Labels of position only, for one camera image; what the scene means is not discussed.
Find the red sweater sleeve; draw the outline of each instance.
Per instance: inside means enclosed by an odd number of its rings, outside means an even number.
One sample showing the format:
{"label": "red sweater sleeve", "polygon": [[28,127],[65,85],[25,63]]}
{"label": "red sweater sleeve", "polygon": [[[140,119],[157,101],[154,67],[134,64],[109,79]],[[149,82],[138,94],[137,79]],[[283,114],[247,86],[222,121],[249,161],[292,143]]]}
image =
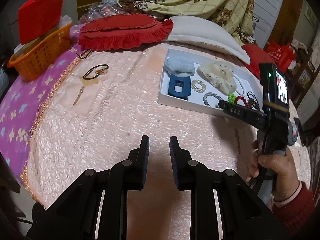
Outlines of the red sweater sleeve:
{"label": "red sweater sleeve", "polygon": [[315,208],[312,192],[302,182],[299,194],[284,207],[272,207],[274,215],[280,220],[290,235],[295,235],[304,225]]}

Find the pink cuff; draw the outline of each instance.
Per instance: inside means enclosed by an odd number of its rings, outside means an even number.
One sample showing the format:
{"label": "pink cuff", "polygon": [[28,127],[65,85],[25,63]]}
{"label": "pink cuff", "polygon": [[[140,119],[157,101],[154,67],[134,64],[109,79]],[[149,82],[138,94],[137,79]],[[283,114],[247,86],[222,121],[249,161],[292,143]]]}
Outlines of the pink cuff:
{"label": "pink cuff", "polygon": [[289,202],[294,200],[294,198],[299,194],[301,189],[302,189],[302,183],[301,183],[301,181],[299,181],[299,186],[298,186],[297,190],[293,193],[293,195],[284,201],[279,201],[279,202],[275,201],[276,207],[278,207],[278,208],[284,207]]}

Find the red ruffled pillow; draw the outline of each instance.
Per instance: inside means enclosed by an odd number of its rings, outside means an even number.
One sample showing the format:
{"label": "red ruffled pillow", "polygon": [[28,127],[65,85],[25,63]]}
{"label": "red ruffled pillow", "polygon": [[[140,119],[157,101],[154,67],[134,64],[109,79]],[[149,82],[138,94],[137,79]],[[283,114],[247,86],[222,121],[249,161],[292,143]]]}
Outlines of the red ruffled pillow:
{"label": "red ruffled pillow", "polygon": [[146,14],[112,15],[83,26],[79,45],[82,50],[131,49],[164,40],[172,28],[171,20],[160,23]]}
{"label": "red ruffled pillow", "polygon": [[241,47],[250,57],[250,65],[244,63],[246,68],[260,80],[259,63],[273,63],[273,59],[263,49],[254,44],[246,44]]}

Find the orange plastic basket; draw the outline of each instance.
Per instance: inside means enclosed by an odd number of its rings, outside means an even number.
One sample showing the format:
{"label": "orange plastic basket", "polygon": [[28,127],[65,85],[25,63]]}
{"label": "orange plastic basket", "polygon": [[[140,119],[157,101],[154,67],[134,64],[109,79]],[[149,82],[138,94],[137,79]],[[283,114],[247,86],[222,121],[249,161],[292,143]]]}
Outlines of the orange plastic basket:
{"label": "orange plastic basket", "polygon": [[13,54],[8,67],[15,67],[25,81],[37,79],[55,59],[70,47],[71,23],[51,33],[27,54]]}

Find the tiled floor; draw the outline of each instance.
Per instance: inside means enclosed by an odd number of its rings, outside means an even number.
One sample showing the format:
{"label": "tiled floor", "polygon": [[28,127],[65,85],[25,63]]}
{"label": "tiled floor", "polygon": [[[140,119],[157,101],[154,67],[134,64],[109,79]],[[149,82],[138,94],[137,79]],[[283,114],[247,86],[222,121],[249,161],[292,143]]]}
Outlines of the tiled floor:
{"label": "tiled floor", "polygon": [[23,186],[20,187],[20,193],[0,187],[0,200],[0,207],[5,215],[12,225],[25,236],[31,225],[16,221],[11,217],[18,217],[32,222],[32,208],[36,202]]}

